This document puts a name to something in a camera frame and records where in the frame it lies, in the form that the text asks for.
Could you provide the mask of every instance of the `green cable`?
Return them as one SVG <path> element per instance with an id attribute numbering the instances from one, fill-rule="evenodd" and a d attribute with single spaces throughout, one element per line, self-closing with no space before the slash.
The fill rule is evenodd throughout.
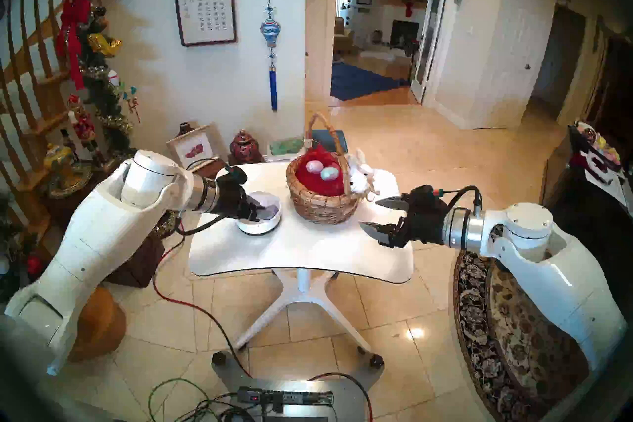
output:
<path id="1" fill-rule="evenodd" d="M 156 422 L 156 419 L 154 419 L 154 414 L 152 413 L 152 397 L 154 396 L 154 393 L 156 392 L 157 389 L 159 389 L 163 385 L 166 385 L 167 383 L 171 383 L 172 381 L 185 381 L 185 383 L 189 383 L 191 386 L 196 388 L 200 393 L 202 393 L 204 395 L 204 401 L 207 401 L 207 402 L 211 403 L 211 400 L 209 399 L 207 394 L 204 392 L 204 390 L 201 387 L 199 387 L 197 384 L 195 384 L 194 382 L 189 381 L 188 379 L 185 379 L 185 378 L 168 379 L 167 381 L 163 381 L 159 385 L 157 385 L 154 388 L 152 388 L 152 391 L 149 394 L 149 398 L 147 399 L 147 410 L 149 411 L 149 417 L 152 419 L 152 422 Z M 208 407 L 206 408 L 206 410 L 208 410 L 211 413 L 211 415 L 213 415 L 213 417 L 215 417 L 215 420 L 219 420 L 218 416 L 213 412 L 213 410 L 211 410 Z"/>

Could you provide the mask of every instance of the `basket handle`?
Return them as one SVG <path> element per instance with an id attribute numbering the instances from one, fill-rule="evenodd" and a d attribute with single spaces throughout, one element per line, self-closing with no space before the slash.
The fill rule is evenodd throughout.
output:
<path id="1" fill-rule="evenodd" d="M 323 123 L 323 125 L 325 125 L 325 128 L 334 140 L 334 145 L 336 146 L 336 155 L 339 157 L 340 170 L 343 173 L 343 189 L 345 191 L 345 195 L 350 196 L 352 192 L 349 188 L 349 165 L 347 165 L 347 159 L 345 158 L 345 153 L 343 152 L 343 146 L 340 145 L 339 136 L 336 134 L 336 129 L 332 127 L 330 122 L 321 112 L 315 112 L 314 114 L 312 114 L 312 119 L 310 119 L 310 122 L 308 123 L 306 138 L 312 139 L 312 126 L 317 121 L 317 119 L 321 119 L 321 122 Z"/>

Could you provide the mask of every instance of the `white table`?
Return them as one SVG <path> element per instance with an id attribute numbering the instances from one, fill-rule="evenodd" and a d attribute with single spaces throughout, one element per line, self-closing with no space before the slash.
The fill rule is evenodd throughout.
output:
<path id="1" fill-rule="evenodd" d="M 263 236 L 252 237 L 238 229 L 234 220 L 222 220 L 194 235 L 189 252 L 189 267 L 199 276 L 249 269 L 272 268 L 284 290 L 277 300 L 237 341 L 244 346 L 287 305 L 311 302 L 321 306 L 366 352 L 369 344 L 333 305 L 325 286 L 337 272 L 367 276 L 392 283 L 407 282 L 413 273 L 411 244 L 403 249 L 379 245 L 358 225 L 358 221 L 396 223 L 402 211 L 386 209 L 363 201 L 345 223 L 316 224 L 300 217 L 294 209 L 286 184 L 287 162 L 244 165 L 248 181 L 246 192 L 262 190 L 280 197 L 282 217 L 278 227 Z M 380 198 L 399 196 L 395 177 L 376 171 L 376 189 Z M 198 226 L 208 223 L 214 214 L 203 214 Z M 293 268 L 293 277 L 284 268 Z M 314 280 L 311 269 L 325 272 Z"/>

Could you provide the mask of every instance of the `wicker basket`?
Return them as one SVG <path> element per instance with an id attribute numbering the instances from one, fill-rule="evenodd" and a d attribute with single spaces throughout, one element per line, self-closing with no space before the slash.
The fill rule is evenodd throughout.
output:
<path id="1" fill-rule="evenodd" d="M 290 162 L 286 169 L 286 180 L 290 188 L 290 195 L 293 198 L 294 208 L 300 216 L 308 221 L 321 224 L 337 224 L 348 220 L 356 211 L 358 203 L 366 194 L 353 194 L 349 189 L 349 166 L 343 154 L 343 148 L 340 145 L 339 137 L 336 135 L 335 129 L 330 125 L 322 114 L 316 112 L 308 125 L 306 133 L 307 139 L 312 139 L 312 126 L 317 119 L 321 119 L 325 124 L 325 128 L 329 131 L 334 144 L 336 144 L 336 153 L 332 153 L 339 161 L 340 170 L 343 173 L 343 188 L 345 194 L 342 196 L 327 197 L 315 194 L 308 190 L 295 175 L 301 157 Z"/>

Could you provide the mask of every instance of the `blue rug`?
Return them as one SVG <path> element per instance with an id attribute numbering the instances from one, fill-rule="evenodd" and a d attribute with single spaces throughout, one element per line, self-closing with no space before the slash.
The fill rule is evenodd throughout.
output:
<path id="1" fill-rule="evenodd" d="M 395 80 L 366 69 L 345 63 L 332 63 L 332 97 L 351 100 L 374 92 L 382 92 L 408 85 L 406 80 Z"/>

